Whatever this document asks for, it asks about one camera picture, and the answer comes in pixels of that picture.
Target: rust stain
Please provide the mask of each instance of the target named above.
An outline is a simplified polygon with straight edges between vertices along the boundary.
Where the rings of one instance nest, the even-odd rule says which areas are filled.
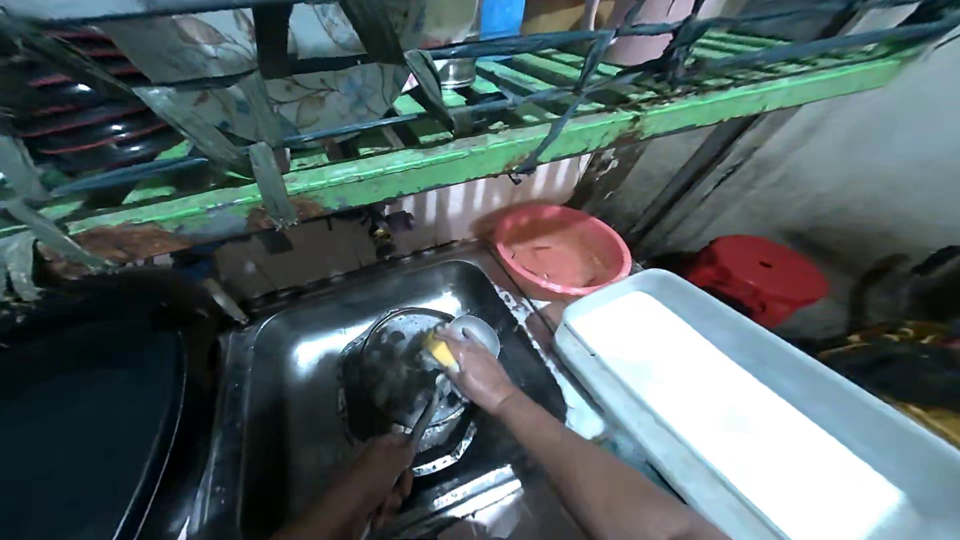
[[[320,217],[330,213],[329,210],[325,209],[312,199],[290,199],[290,202],[297,211],[297,218],[300,221],[309,219],[311,217]],[[262,231],[264,229],[272,229],[275,226],[274,220],[270,219],[270,215],[267,214],[267,210],[263,207],[253,209],[249,214],[247,214],[248,231]]]
[[[93,255],[120,263],[179,251],[197,243],[156,223],[121,223],[71,234],[71,237]]]
[[[91,254],[120,264],[179,251],[197,243],[170,233],[156,223],[98,227],[70,237]],[[45,259],[45,267],[62,278],[75,279],[92,273],[86,265],[67,260],[42,243],[38,249]]]

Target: human hand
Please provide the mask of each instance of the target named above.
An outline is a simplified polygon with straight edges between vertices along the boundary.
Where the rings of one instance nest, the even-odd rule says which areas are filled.
[[[368,525],[384,526],[410,495],[415,452],[405,435],[371,439],[317,503],[271,540],[356,540]]]
[[[362,504],[372,508],[374,528],[389,521],[410,495],[410,464],[416,451],[405,435],[389,433],[375,437],[367,442],[339,482],[357,490]]]
[[[446,343],[457,360],[460,369],[448,370],[448,374],[469,400],[495,416],[508,398],[520,393],[496,356],[469,329],[458,334],[444,327],[434,335]]]

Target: stainless steel sink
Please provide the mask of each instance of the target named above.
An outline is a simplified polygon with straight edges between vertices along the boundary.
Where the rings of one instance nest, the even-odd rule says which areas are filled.
[[[508,374],[534,400],[564,420],[564,395],[572,396],[579,415],[598,420],[554,363],[549,329],[516,293],[489,250],[473,243],[261,299],[257,322],[224,339],[218,431],[191,528],[216,538],[267,538],[323,491],[355,448],[338,407],[338,359],[390,309],[484,319],[499,335]],[[522,449],[490,417],[478,413],[475,424],[459,461],[416,478],[396,527],[383,536],[432,533],[480,501],[518,489],[517,475],[528,470]]]

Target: white wall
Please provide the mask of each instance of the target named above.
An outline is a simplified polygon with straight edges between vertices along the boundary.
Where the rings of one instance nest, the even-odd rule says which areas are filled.
[[[831,297],[784,330],[829,335],[843,329],[852,279],[875,261],[903,253],[916,263],[960,243],[958,203],[960,39],[884,88],[804,106],[666,247],[753,233],[808,254]]]

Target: stacked plate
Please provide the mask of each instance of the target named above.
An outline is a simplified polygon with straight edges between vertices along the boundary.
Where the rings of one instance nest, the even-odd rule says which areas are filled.
[[[106,36],[93,30],[55,31],[119,80],[147,82],[139,69]],[[0,71],[16,86],[6,98],[13,133],[23,138],[37,162],[49,162],[67,174],[149,161],[182,141],[179,132],[131,95],[109,100],[55,68],[32,60],[11,59]]]

